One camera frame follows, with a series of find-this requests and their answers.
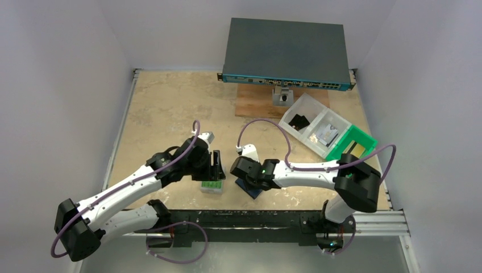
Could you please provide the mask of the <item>blue card holder wallet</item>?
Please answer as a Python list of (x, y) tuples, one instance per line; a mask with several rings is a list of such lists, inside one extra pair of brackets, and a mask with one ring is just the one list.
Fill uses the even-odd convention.
[(235, 184), (253, 200), (257, 199), (263, 193), (262, 189), (248, 187), (242, 179), (236, 179)]

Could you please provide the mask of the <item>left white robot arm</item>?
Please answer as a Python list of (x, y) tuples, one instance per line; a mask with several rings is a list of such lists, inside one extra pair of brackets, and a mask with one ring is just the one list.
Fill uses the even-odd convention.
[(78, 262), (118, 236), (173, 229), (171, 212), (162, 201), (150, 200), (137, 209), (128, 206), (185, 176), (200, 182), (225, 179), (220, 151), (210, 150), (213, 139), (211, 132), (194, 135), (181, 146), (155, 153), (113, 187), (81, 201), (59, 203), (51, 256)]

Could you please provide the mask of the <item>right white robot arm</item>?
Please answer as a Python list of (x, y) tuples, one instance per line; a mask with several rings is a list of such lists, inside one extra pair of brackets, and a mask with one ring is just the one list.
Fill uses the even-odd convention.
[(233, 162), (230, 173), (248, 189), (315, 187), (330, 189), (336, 196), (326, 203), (324, 218), (342, 223), (354, 212), (377, 211), (381, 174), (351, 154), (323, 163), (288, 163), (266, 159), (263, 163), (242, 155)]

